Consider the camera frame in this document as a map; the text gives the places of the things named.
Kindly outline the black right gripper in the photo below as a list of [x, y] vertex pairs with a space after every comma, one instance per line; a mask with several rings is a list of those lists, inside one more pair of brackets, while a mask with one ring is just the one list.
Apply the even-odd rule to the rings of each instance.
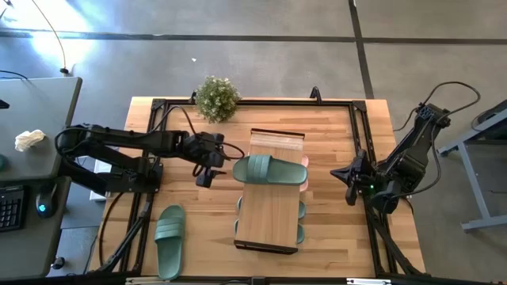
[[372, 190], [375, 189], [376, 171], [368, 160], [365, 150], [359, 150], [349, 166], [333, 169], [330, 171], [330, 174], [348, 186], [346, 191], [346, 202], [348, 205], [356, 204], [360, 191], [366, 191], [367, 194], [371, 194]]

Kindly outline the green rubber slide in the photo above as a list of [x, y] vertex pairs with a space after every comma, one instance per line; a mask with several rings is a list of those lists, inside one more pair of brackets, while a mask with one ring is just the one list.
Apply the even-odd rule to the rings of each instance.
[[[238, 211], [240, 211], [241, 205], [242, 205], [242, 197], [240, 196], [238, 202], [236, 203]], [[299, 201], [298, 219], [303, 219], [306, 215], [306, 212], [307, 212], [306, 204], [303, 201]]]
[[300, 186], [308, 178], [307, 167], [280, 160], [269, 154], [254, 154], [238, 160], [233, 178], [244, 184], [278, 184]]
[[[238, 230], [238, 220], [236, 219], [234, 221], [234, 232], [237, 233], [237, 230]], [[305, 239], [305, 231], [304, 231], [303, 226], [301, 224], [299, 224], [297, 227], [296, 243], [301, 244], [304, 242], [304, 239]]]
[[157, 247], [158, 276], [176, 279], [183, 267], [185, 240], [185, 210], [179, 204], [169, 205], [155, 224], [154, 242]]

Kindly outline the wooden shelf with black frame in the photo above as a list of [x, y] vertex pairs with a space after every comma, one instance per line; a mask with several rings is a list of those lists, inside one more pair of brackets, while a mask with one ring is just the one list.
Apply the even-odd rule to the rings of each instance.
[[[302, 165], [304, 138], [302, 133], [253, 128], [246, 157], [269, 154]], [[234, 237], [236, 248], [281, 254], [297, 252], [300, 186], [243, 183]]]

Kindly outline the small potted green plant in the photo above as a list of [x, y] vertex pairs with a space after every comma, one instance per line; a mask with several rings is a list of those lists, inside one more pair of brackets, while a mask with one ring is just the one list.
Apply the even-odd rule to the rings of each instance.
[[228, 121], [236, 113], [240, 92], [228, 78], [207, 76], [196, 89], [197, 111], [210, 124]]

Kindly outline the silver aluminium bar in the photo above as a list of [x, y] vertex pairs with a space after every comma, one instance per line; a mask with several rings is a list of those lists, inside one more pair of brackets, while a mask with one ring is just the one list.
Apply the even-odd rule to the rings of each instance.
[[169, 282], [167, 279], [160, 279], [156, 276], [140, 276], [126, 278], [124, 285], [156, 285]]
[[392, 285], [390, 279], [347, 278], [347, 285]]

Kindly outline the grey metal table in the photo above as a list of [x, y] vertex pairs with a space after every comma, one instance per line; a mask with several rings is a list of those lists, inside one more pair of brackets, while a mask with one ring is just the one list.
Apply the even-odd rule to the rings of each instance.
[[480, 218], [462, 224], [465, 232], [493, 226], [507, 226], [507, 214], [492, 215], [484, 192], [507, 195], [507, 99], [472, 121], [468, 131], [442, 146], [442, 157], [459, 153], [467, 173]]

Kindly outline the black computer mouse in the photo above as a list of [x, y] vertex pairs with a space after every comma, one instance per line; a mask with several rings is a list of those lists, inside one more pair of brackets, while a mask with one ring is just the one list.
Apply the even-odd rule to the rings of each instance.
[[55, 196], [56, 187], [53, 182], [42, 184], [36, 194], [36, 213], [42, 219], [48, 219], [56, 212], [58, 203]]

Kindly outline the light grey desk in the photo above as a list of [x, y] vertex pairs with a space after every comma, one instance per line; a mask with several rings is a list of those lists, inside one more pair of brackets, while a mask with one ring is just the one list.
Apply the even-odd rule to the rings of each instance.
[[[55, 136], [71, 125], [82, 87], [80, 77], [33, 78], [0, 81], [0, 182], [55, 177], [61, 162]], [[40, 130], [41, 142], [27, 150], [15, 150], [15, 137], [23, 131]]]

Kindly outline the crumpled white tissue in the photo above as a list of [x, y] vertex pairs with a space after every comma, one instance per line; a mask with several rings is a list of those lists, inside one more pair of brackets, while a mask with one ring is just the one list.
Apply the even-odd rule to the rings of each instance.
[[28, 148], [44, 140], [45, 137], [46, 135], [41, 130], [24, 131], [15, 137], [14, 149], [18, 152], [25, 152]]

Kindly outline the black keyboard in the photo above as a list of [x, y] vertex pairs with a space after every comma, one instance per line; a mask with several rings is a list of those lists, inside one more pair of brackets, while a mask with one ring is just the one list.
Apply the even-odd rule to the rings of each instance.
[[25, 217], [25, 187], [0, 188], [0, 233], [19, 230]]

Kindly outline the black aluminium table frame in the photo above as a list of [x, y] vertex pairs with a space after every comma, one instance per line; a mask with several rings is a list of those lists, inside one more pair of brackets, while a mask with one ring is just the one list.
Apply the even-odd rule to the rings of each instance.
[[253, 128], [302, 133], [308, 156], [308, 188], [299, 194], [307, 212], [299, 219], [305, 239], [293, 254], [238, 249], [234, 245], [236, 203], [243, 184], [226, 162], [210, 188], [200, 188], [193, 164], [180, 159], [163, 161], [161, 188], [154, 195], [148, 223], [135, 237], [118, 265], [138, 276], [158, 273], [155, 224], [171, 204], [185, 210], [185, 240], [181, 279], [244, 279], [267, 281], [317, 280], [339, 277], [376, 277], [383, 273], [423, 271], [413, 214], [407, 202], [387, 218], [388, 229], [405, 260], [397, 261], [376, 232], [362, 200], [349, 206], [346, 187], [330, 171], [348, 165], [360, 149], [370, 159], [384, 159], [395, 147], [391, 118], [384, 100], [246, 98], [226, 123], [210, 124], [181, 97], [135, 97], [125, 127], [144, 131], [159, 114], [170, 110], [170, 129], [223, 133], [232, 146], [250, 151]]

